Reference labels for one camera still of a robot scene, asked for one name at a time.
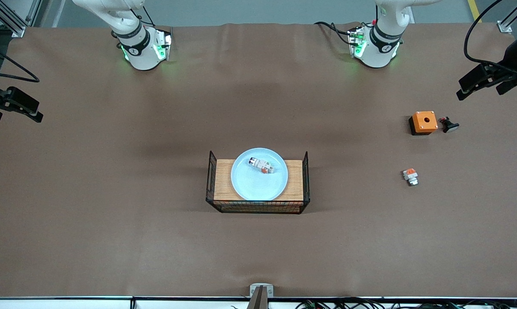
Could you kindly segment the white red button module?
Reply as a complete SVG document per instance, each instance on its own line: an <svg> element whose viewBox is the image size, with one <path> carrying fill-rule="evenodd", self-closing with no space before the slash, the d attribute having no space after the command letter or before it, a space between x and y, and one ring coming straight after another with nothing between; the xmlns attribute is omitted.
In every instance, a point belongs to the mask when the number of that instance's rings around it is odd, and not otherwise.
<svg viewBox="0 0 517 309"><path fill-rule="evenodd" d="M274 167L265 160L260 160L255 157L251 157L248 161L248 163L255 167L257 170L260 170L264 174L272 174L274 173Z"/></svg>

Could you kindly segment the light blue round plate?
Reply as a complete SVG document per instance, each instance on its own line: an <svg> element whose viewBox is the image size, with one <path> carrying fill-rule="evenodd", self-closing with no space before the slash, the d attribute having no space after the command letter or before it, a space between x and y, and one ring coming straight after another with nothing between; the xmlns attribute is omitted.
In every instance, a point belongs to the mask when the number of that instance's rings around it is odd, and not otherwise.
<svg viewBox="0 0 517 309"><path fill-rule="evenodd" d="M264 161L273 172L263 173L250 164L251 159ZM251 148L239 154L232 165L230 180L235 191L246 201L272 201L288 185L288 167L284 159L268 148Z"/></svg>

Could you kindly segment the black push button clear cap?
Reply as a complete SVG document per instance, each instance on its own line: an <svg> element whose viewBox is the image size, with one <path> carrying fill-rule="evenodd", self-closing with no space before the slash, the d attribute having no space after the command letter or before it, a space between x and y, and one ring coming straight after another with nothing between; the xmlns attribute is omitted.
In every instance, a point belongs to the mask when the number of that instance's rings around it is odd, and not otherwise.
<svg viewBox="0 0 517 309"><path fill-rule="evenodd" d="M454 123L449 117L439 118L439 123L442 125L443 133L455 131L460 127L459 123Z"/></svg>

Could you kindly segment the orange button box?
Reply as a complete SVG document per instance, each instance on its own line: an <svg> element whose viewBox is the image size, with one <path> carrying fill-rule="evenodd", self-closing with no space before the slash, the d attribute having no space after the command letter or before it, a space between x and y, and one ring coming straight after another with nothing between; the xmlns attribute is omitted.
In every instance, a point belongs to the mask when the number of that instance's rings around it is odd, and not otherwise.
<svg viewBox="0 0 517 309"><path fill-rule="evenodd" d="M434 111L417 111L408 119L413 136L427 136L439 129Z"/></svg>

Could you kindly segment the brown table cover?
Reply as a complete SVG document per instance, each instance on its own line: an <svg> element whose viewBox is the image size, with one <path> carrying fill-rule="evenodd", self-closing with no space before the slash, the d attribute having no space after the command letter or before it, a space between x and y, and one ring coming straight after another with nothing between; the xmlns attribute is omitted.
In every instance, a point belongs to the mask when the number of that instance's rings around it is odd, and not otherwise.
<svg viewBox="0 0 517 309"><path fill-rule="evenodd" d="M467 29L410 25L368 69L317 25L181 27L150 72L108 29L27 30L40 82L0 87L44 119L0 121L0 296L517 297L517 89L458 101ZM206 202L209 153L251 148L308 155L301 214Z"/></svg>

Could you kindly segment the white table edge strip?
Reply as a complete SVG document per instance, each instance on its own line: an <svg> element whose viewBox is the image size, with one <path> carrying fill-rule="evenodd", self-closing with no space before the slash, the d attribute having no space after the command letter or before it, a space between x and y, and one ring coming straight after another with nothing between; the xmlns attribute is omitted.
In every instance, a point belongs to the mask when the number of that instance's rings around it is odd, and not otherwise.
<svg viewBox="0 0 517 309"><path fill-rule="evenodd" d="M517 297L0 297L0 309L517 309Z"/></svg>

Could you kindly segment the wooden board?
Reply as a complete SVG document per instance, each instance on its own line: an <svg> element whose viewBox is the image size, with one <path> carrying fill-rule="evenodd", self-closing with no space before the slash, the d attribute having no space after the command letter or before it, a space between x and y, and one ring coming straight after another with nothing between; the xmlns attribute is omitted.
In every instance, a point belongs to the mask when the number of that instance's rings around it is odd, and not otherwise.
<svg viewBox="0 0 517 309"><path fill-rule="evenodd" d="M231 184L230 172L234 162L235 160L225 159L219 159L216 162L215 177L211 179L211 184L214 186L213 199L215 201L246 201L239 196ZM284 192L272 201L305 201L303 162L301 160L285 160L284 162L288 167L288 185Z"/></svg>

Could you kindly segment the aluminium frame profile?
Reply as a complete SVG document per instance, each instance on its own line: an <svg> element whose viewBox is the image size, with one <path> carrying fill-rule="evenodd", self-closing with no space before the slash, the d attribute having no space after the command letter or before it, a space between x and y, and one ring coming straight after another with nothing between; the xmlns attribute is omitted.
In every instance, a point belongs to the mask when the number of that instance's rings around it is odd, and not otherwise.
<svg viewBox="0 0 517 309"><path fill-rule="evenodd" d="M514 26L515 23L517 23L517 2L509 10L508 14L497 20L497 26L501 33L512 33L513 30L517 31L517 26Z"/></svg>
<svg viewBox="0 0 517 309"><path fill-rule="evenodd" d="M0 27L22 38L27 27L34 26L43 0L0 0Z"/></svg>

